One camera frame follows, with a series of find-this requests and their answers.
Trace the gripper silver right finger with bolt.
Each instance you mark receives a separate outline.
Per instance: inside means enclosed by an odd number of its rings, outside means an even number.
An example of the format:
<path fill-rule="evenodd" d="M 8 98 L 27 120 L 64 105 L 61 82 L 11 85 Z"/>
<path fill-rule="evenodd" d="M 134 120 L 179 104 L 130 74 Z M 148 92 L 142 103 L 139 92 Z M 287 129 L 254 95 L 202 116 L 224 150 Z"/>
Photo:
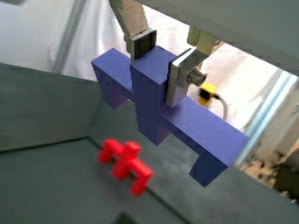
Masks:
<path fill-rule="evenodd" d="M 204 83 L 207 74 L 202 72 L 202 62 L 210 57 L 218 40 L 191 26 L 187 43 L 191 47 L 170 62 L 166 103 L 172 108 L 187 95 L 190 85 L 199 87 Z"/>

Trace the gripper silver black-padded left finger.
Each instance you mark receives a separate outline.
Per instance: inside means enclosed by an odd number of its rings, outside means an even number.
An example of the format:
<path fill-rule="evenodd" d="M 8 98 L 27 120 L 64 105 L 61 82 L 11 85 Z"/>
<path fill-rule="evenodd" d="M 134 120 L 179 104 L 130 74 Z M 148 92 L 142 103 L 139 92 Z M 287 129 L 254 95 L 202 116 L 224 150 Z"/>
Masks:
<path fill-rule="evenodd" d="M 124 33 L 131 60 L 139 59 L 156 44 L 156 30 L 148 26 L 143 5 L 136 0 L 108 0 Z"/>

